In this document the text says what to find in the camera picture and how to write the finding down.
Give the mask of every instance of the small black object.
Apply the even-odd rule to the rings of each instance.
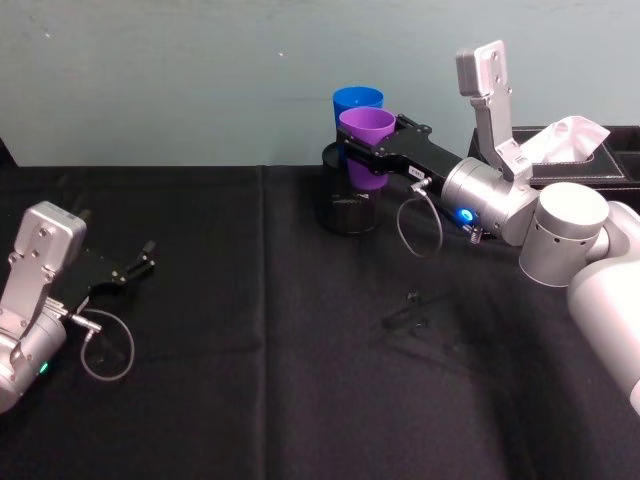
[[[407,302],[419,302],[420,300],[420,292],[411,291],[407,293]]]
[[[322,152],[322,176],[316,193],[318,221],[334,233],[358,235],[370,232],[380,222],[381,190],[361,191],[351,185],[341,166],[337,144]]]
[[[454,294],[408,297],[408,305],[382,320],[383,344],[447,370],[491,378],[502,352],[484,333],[461,322],[458,301]]]

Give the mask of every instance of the black table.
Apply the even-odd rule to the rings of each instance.
[[[72,335],[0,417],[0,478],[638,478],[640,421],[563,290],[528,281],[516,249],[452,229],[438,258],[410,256],[399,185],[375,232],[330,234],[317,174],[1,171],[6,254],[46,199],[91,209],[86,244],[114,257],[156,240],[158,268],[118,312],[130,376],[90,379]]]

